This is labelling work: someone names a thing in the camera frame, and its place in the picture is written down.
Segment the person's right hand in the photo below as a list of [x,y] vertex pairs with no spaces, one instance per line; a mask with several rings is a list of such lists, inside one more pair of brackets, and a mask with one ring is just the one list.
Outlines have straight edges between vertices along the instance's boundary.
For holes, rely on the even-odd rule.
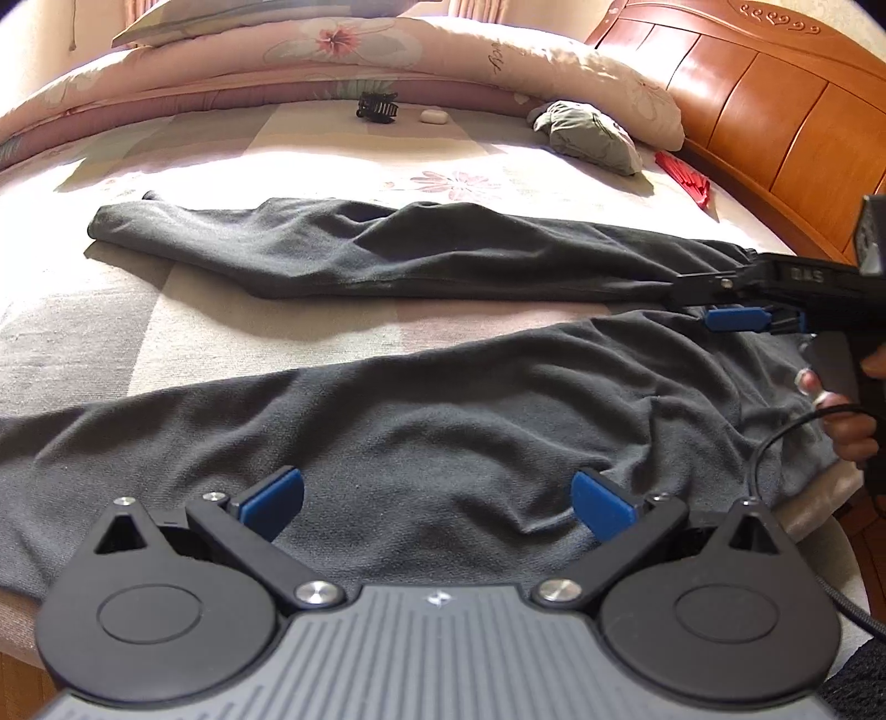
[[[886,351],[878,348],[862,362],[862,369],[870,378],[886,378]],[[846,396],[829,392],[821,384],[817,373],[810,368],[802,369],[796,377],[797,388],[812,400],[817,409],[842,407],[848,404]],[[833,449],[839,459],[847,460],[862,468],[869,459],[877,455],[878,442],[875,439],[877,420],[859,413],[835,413],[823,420],[826,435],[831,438]]]

